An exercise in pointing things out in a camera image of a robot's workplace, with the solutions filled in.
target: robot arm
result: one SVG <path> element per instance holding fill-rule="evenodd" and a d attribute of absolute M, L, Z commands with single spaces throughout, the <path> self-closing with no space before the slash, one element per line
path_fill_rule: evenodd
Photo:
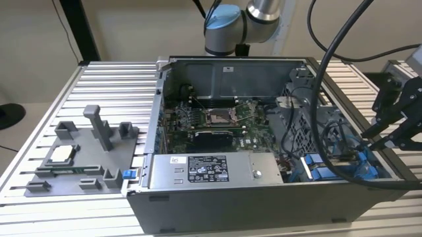
<path fill-rule="evenodd" d="M 280 0 L 251 0 L 247 9 L 220 5 L 205 29 L 205 52 L 213 56 L 233 53 L 236 44 L 264 42 L 279 25 Z"/>
<path fill-rule="evenodd" d="M 405 60 L 415 72 L 422 73 L 422 48 Z M 401 118 L 399 127 L 369 146 L 371 150 L 397 147 L 403 151 L 422 151 L 422 142 L 411 138 L 422 132 L 422 78 L 400 79 L 391 77 L 379 88 L 372 105 L 376 112 L 372 126 L 361 133 L 363 138 L 376 136 L 389 124 Z"/>

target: aluminum extrusion table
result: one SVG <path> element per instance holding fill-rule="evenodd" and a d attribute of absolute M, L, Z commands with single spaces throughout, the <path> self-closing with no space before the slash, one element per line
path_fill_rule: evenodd
<path fill-rule="evenodd" d="M 413 75 L 408 67 L 403 69 Z M 353 65 L 344 65 L 340 61 L 331 61 L 327 73 L 369 120 L 373 116 L 369 107 L 377 92 L 373 84 Z M 86 104 L 101 106 L 101 118 L 108 120 L 110 126 L 124 120 L 140 128 L 132 167 L 141 166 L 154 83 L 153 62 L 90 62 L 88 66 L 76 69 L 0 178 L 0 236 L 142 235 L 121 194 L 26 198 L 22 187 L 32 180 L 33 171 L 53 144 L 53 128 L 58 121 L 70 120 L 77 127 L 89 126 L 88 119 L 82 117 Z M 393 151 L 422 179 L 422 152 Z M 128 187 L 133 183 L 136 181 L 125 181 L 122 185 Z M 395 202 L 379 203 L 353 223 L 190 236 L 422 236 L 422 191 L 409 191 Z"/>

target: motherboard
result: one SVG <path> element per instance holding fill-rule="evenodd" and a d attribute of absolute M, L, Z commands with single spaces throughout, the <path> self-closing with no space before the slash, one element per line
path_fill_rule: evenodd
<path fill-rule="evenodd" d="M 169 154 L 235 151 L 279 154 L 259 100 L 209 101 L 189 97 L 164 113 Z"/>

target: green circuit board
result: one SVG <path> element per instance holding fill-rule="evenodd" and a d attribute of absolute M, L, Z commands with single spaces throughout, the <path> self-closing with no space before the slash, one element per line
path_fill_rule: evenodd
<path fill-rule="evenodd" d="M 189 108 L 185 104 L 165 110 L 168 153 L 193 153 L 197 132 L 228 132 L 232 144 L 214 152 L 249 151 L 279 154 L 279 145 L 256 101 L 239 101 L 232 108 Z"/>

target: power supply label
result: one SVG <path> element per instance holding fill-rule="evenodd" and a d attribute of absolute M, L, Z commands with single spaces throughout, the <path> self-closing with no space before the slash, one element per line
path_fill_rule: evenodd
<path fill-rule="evenodd" d="M 228 182 L 225 156 L 188 157 L 186 179 L 190 183 Z"/>

